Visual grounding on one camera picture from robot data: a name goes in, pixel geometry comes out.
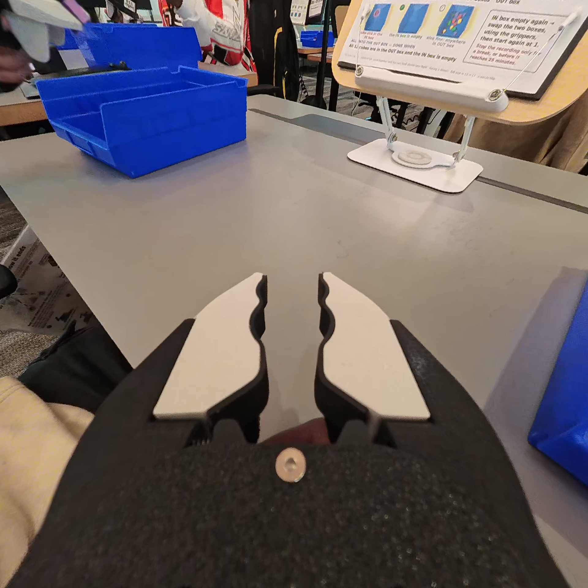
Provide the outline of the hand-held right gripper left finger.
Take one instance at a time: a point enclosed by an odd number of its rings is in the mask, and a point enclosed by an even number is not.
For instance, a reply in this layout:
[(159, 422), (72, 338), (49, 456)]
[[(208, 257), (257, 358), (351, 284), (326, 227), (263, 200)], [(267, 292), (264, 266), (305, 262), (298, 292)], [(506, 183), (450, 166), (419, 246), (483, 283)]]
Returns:
[(196, 315), (154, 418), (259, 419), (269, 397), (266, 304), (267, 276), (253, 273)]

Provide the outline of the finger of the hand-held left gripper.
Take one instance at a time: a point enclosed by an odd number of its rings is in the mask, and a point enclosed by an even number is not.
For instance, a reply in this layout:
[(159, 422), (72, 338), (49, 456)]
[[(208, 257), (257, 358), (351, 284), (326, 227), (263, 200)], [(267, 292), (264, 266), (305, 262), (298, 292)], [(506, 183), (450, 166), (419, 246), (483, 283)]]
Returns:
[(51, 50), (47, 24), (29, 18), (2, 18), (2, 28), (18, 41), (33, 61), (49, 61)]
[(37, 24), (71, 30), (84, 27), (84, 10), (81, 9), (80, 17), (62, 1), (7, 1), (6, 9), (11, 16)]

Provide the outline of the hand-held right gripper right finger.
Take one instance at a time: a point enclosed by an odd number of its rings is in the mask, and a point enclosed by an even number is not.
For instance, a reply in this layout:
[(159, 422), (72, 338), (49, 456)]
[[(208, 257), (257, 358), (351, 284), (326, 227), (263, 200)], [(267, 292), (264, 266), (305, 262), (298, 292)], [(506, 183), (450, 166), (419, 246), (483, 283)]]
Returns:
[(315, 402), (334, 425), (426, 422), (423, 394), (388, 315), (332, 272), (319, 275)]

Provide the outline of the purple wooden cube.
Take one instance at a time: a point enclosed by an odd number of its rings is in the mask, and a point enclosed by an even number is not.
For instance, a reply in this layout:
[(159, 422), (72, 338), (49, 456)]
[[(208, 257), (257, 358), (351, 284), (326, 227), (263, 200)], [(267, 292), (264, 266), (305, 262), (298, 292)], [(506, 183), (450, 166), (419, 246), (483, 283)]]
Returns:
[(89, 13), (77, 1), (60, 1), (61, 4), (81, 23), (85, 25), (91, 22)]

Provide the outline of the person's left hand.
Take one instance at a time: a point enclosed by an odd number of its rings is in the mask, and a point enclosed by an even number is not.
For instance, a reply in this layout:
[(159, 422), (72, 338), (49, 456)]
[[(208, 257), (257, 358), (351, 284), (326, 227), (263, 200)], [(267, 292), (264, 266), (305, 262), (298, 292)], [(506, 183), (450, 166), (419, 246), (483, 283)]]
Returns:
[(32, 77), (29, 56), (22, 49), (1, 47), (1, 93), (15, 90)]

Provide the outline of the person's black pants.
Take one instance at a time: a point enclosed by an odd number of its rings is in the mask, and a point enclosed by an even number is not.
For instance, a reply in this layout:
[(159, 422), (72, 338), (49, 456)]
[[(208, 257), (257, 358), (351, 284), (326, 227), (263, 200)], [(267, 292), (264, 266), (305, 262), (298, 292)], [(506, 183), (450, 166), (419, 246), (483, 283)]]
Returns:
[(71, 326), (18, 377), (41, 400), (94, 414), (133, 367), (100, 323)]

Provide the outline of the newspaper sheet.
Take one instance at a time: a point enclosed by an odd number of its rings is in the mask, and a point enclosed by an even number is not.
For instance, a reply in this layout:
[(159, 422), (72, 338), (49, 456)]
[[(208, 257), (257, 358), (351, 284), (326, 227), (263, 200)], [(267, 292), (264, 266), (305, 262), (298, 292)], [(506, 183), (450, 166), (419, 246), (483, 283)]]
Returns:
[(1, 261), (1, 330), (60, 336), (98, 321), (26, 225)]

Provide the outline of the white and wooden book stand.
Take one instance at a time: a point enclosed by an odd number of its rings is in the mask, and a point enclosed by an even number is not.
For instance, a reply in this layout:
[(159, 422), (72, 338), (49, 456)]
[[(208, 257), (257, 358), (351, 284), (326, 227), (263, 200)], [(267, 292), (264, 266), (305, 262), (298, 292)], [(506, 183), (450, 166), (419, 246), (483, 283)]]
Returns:
[[(350, 3), (343, 24), (337, 26), (339, 35), (347, 36), (363, 2)], [(587, 65), (583, 61), (587, 57), (587, 32), (538, 100), (512, 97), (504, 92), (500, 101), (478, 100), (475, 103), (466, 103), (464, 96), (453, 96), (454, 101), (446, 101), (443, 95), (438, 96), (431, 91), (427, 91), (424, 97), (407, 95), (399, 92), (397, 85), (387, 89), (358, 87), (355, 74), (337, 65), (343, 43), (338, 39), (332, 62), (334, 77), (342, 86), (376, 97), (385, 134), (384, 138), (349, 152), (348, 158), (357, 164), (446, 194), (463, 192), (483, 170), (480, 164), (466, 159), (476, 119), (515, 126), (542, 122), (570, 107), (587, 90)], [(440, 152), (436, 148), (416, 146), (408, 139), (401, 139), (400, 129), (395, 128), (392, 122), (389, 107), (389, 100), (392, 99), (463, 115), (466, 120), (460, 146), (454, 146), (453, 152)]]

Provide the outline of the black garment with yellow trim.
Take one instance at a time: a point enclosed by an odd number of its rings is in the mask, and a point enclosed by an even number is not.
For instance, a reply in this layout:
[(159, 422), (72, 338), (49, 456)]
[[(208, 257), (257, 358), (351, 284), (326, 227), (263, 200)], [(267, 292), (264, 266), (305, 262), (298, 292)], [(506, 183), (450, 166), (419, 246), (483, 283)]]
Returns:
[(254, 94), (298, 101), (299, 55), (291, 1), (249, 1), (251, 49), (258, 83)]

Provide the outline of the printed instruction sheet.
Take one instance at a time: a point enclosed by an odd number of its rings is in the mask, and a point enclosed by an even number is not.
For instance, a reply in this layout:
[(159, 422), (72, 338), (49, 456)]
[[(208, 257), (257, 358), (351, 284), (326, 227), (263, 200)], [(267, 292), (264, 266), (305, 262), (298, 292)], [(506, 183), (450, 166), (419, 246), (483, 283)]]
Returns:
[(364, 1), (337, 65), (358, 87), (538, 100), (586, 31), (587, 1)]

